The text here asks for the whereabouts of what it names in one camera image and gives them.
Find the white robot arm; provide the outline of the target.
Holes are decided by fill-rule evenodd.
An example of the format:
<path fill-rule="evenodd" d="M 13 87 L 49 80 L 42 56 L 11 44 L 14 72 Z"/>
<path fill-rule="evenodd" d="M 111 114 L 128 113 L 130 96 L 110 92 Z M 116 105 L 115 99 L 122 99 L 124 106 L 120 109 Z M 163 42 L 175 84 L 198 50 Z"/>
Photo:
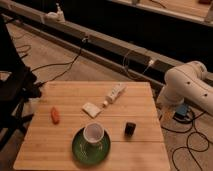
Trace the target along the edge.
<path fill-rule="evenodd" d="M 179 106 L 185 98 L 213 115 L 213 87 L 204 82 L 207 68 L 200 61 L 191 61 L 169 69 L 157 102 L 163 106 Z"/>

